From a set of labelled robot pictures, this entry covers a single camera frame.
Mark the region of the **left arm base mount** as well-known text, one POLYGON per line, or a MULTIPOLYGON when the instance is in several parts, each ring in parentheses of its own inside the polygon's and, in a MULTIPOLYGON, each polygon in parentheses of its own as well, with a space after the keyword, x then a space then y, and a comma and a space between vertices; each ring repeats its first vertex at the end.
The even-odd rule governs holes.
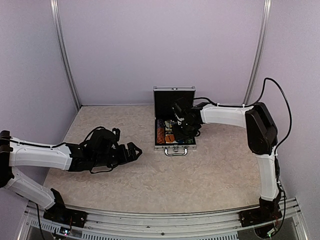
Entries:
POLYGON ((43 218, 70 227, 84 228, 88 213, 66 207, 52 207, 45 210, 43 218))

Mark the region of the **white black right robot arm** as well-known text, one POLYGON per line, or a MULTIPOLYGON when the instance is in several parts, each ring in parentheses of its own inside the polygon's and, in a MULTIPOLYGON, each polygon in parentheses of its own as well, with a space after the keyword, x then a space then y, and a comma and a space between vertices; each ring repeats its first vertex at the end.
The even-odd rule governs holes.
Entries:
POLYGON ((182 97, 173 103, 171 108, 177 118, 177 124, 173 127, 175 139, 197 137, 204 124, 245 129, 248 147, 258 163, 261 192, 257 208, 240 212, 241 224, 283 219, 286 211, 280 209, 279 202, 285 191, 280 184, 278 148, 287 137, 278 140, 278 128, 266 104, 260 99, 248 105, 222 105, 207 97, 200 100, 201 103, 193 105, 182 97))

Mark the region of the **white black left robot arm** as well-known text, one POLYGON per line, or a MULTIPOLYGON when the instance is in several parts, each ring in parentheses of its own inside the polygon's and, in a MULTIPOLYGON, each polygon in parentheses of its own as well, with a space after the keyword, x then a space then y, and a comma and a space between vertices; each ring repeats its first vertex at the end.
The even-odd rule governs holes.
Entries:
POLYGON ((41 206, 63 223, 70 218, 61 194, 48 189, 18 167, 54 168, 67 172, 93 173, 94 168, 106 167, 107 172, 136 161, 143 153, 133 142, 119 144, 121 131, 98 126, 79 143, 40 144, 11 137, 8 130, 0 133, 0 186, 41 206))

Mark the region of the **orange big blind button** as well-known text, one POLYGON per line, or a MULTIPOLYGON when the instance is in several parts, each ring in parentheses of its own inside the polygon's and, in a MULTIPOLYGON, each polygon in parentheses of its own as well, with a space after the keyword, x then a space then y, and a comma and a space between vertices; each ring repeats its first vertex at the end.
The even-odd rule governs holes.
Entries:
POLYGON ((166 134, 164 139, 166 143, 173 143, 175 141, 175 136, 173 134, 166 134))

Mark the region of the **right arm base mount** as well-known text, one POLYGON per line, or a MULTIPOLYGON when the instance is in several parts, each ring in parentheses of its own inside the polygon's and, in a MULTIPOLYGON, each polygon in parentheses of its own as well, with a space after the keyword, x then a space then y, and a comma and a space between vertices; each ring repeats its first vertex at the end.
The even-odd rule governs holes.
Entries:
POLYGON ((261 209, 258 207, 258 208, 252 208, 252 209, 240 211, 239 220, 240 220, 241 226, 244 228, 244 227, 261 224, 264 222, 265 219, 262 216, 261 209))

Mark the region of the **aluminium poker set case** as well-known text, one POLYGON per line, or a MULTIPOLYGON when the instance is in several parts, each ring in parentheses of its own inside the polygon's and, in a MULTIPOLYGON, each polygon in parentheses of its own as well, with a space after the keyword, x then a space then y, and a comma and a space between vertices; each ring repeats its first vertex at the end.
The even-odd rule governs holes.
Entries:
MULTIPOLYGON (((178 125, 173 104, 180 98, 185 98, 190 104, 193 103, 196 88, 194 86, 154 86, 153 87, 153 106, 154 106, 154 149, 164 152, 168 157, 184 157, 189 150, 197 148, 196 140, 193 139, 193 144, 186 143, 186 140, 174 141, 172 143, 157 144, 157 120, 174 121, 178 125)), ((172 130, 166 130, 167 134, 173 134, 172 130)))

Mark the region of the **green poker chip stack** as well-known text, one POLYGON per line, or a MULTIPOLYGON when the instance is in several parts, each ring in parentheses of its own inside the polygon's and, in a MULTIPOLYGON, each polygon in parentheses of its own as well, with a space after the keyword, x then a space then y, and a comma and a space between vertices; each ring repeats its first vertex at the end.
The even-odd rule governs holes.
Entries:
POLYGON ((193 141, 193 139, 192 139, 192 138, 190 138, 190 139, 186 140, 186 143, 188 143, 188 144, 193 144, 193 143, 194 143, 194 141, 193 141))

